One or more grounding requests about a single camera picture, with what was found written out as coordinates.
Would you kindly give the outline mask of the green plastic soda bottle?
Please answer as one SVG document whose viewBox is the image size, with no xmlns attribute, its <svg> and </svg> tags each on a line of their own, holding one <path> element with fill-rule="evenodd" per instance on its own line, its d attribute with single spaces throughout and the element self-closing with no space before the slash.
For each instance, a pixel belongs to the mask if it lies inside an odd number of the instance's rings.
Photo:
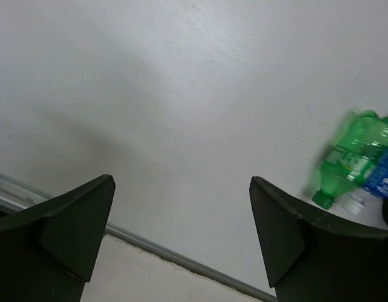
<svg viewBox="0 0 388 302">
<path fill-rule="evenodd" d="M 328 210 L 344 194 L 361 187 L 388 149 L 388 116 L 352 112 L 320 165 L 320 188 L 312 196 Z"/>
</svg>

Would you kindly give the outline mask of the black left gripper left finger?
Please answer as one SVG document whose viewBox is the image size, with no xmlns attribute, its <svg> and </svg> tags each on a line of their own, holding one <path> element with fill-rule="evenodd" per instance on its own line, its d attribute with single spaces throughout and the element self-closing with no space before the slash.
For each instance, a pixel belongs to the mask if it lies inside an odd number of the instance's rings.
<svg viewBox="0 0 388 302">
<path fill-rule="evenodd" d="M 0 301 L 80 301 L 114 192 L 104 174 L 25 210 L 0 206 Z"/>
</svg>

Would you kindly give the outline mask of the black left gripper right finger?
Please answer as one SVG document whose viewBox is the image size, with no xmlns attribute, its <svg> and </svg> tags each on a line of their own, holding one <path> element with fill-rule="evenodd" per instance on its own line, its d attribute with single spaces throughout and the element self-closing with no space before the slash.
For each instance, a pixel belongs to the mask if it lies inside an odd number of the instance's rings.
<svg viewBox="0 0 388 302">
<path fill-rule="evenodd" d="M 335 216 L 258 176 L 249 193 L 279 301 L 388 301 L 388 230 Z"/>
</svg>

